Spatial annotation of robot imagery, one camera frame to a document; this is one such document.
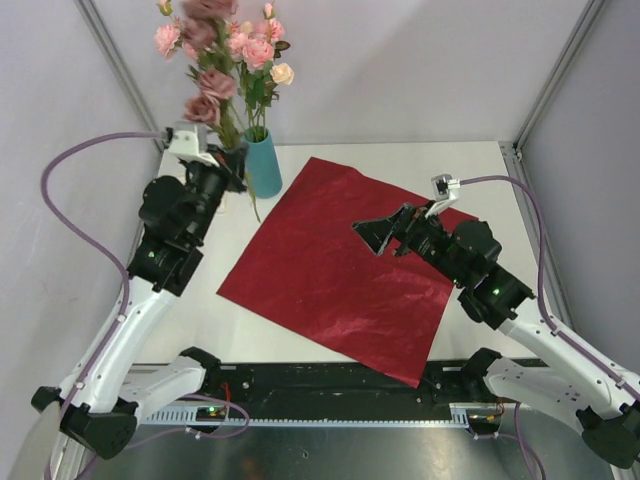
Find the red napkin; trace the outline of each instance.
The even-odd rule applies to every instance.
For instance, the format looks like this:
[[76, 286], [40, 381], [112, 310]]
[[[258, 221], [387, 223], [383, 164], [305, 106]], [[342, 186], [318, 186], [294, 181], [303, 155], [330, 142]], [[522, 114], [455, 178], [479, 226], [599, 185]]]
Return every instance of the red napkin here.
[[[453, 286], [417, 255], [376, 257], [351, 224], [426, 199], [312, 158], [218, 294], [417, 387]], [[452, 230], [472, 218], [448, 209]]]

